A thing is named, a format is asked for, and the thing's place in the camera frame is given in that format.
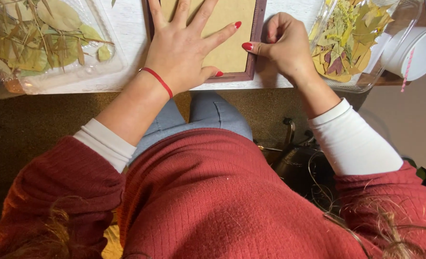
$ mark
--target white sleeve cuff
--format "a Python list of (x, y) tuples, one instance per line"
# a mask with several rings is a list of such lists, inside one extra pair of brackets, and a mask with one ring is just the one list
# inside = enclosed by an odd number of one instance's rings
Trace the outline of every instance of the white sleeve cuff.
[(91, 119), (85, 126), (82, 126), (74, 138), (100, 154), (119, 173), (122, 173), (136, 151), (136, 147), (95, 119)]
[(392, 172), (403, 165), (392, 146), (354, 111), (346, 99), (308, 123), (339, 176)]

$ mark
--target red ribbed sweater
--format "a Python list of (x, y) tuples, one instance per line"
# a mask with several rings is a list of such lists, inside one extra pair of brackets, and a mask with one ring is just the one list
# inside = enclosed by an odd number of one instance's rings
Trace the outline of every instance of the red ribbed sweater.
[[(94, 251), (75, 249), (75, 258), (100, 258), (118, 205), (125, 258), (366, 258), (351, 234), (279, 179), (253, 142), (230, 131), (164, 139), (124, 177), (78, 140), (61, 139), (15, 179), (0, 220), (0, 255), (38, 234), (56, 201), (70, 215), (73, 242)], [(426, 226), (426, 187), (408, 163), (336, 180), (342, 216), (375, 258), (387, 242), (368, 198), (394, 212), (399, 225)], [(82, 199), (59, 199), (72, 195)], [(400, 234), (426, 249), (426, 230)]]

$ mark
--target woman's left hand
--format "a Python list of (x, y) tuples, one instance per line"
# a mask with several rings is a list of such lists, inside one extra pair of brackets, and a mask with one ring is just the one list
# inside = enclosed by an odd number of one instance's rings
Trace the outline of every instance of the woman's left hand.
[(201, 33), (218, 0), (205, 0), (187, 26), (190, 2), (191, 0), (179, 0), (173, 21), (169, 23), (163, 16), (159, 0), (149, 0), (155, 34), (145, 67), (155, 71), (174, 95), (197, 87), (210, 77), (222, 76), (217, 67), (202, 67), (203, 60), (210, 51), (229, 39), (242, 24), (229, 24), (221, 31), (202, 39)]

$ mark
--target pink twisted straw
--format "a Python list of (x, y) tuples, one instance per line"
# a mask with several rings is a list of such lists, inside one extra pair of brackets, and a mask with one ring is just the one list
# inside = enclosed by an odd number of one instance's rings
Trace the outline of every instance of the pink twisted straw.
[(408, 66), (406, 67), (406, 73), (405, 73), (405, 80), (403, 80), (403, 85), (402, 85), (402, 93), (405, 91), (405, 86), (406, 86), (406, 81), (408, 79), (408, 73), (409, 73), (409, 68), (411, 67), (411, 60), (413, 59), (413, 54), (414, 54), (414, 49), (411, 51), (411, 54), (409, 55), (409, 61), (408, 61)]

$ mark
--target hand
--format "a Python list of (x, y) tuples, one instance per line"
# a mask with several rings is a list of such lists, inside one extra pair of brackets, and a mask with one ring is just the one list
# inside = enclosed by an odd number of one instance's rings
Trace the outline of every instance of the hand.
[(301, 86), (310, 78), (319, 78), (312, 61), (309, 37), (301, 21), (280, 12), (269, 21), (268, 31), (270, 44), (248, 42), (243, 48), (275, 62), (279, 72), (292, 84)]
[(205, 0), (191, 24), (186, 26), (191, 0), (179, 0), (171, 23), (165, 20), (159, 0), (149, 0), (155, 34), (144, 66), (154, 70), (174, 95), (197, 87), (210, 77), (223, 75), (217, 67), (202, 68), (203, 60), (237, 32), (242, 23), (229, 24), (202, 39), (201, 33), (217, 2)]

